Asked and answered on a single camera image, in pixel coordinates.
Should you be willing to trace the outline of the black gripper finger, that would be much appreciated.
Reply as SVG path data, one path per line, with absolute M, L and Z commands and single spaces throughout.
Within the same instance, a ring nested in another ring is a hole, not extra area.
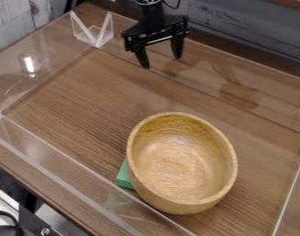
M 151 67 L 151 61 L 149 61 L 149 57 L 148 57 L 148 53 L 147 53 L 147 48 L 143 44 L 137 44 L 135 46 L 135 54 L 136 54 L 136 57 L 139 59 L 139 62 L 141 64 L 141 66 L 144 68 L 149 68 Z
M 171 39 L 171 48 L 176 59 L 183 57 L 185 34 L 177 34 Z

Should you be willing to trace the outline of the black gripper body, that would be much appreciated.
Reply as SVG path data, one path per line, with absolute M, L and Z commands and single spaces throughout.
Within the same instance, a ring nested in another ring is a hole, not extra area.
M 189 33 L 189 17 L 187 15 L 169 15 L 164 6 L 177 9 L 181 3 L 172 6 L 167 0 L 136 0 L 141 7 L 140 21 L 121 33 L 125 49 L 135 52 L 135 46 L 152 45 L 156 42 L 171 40 L 175 35 Z

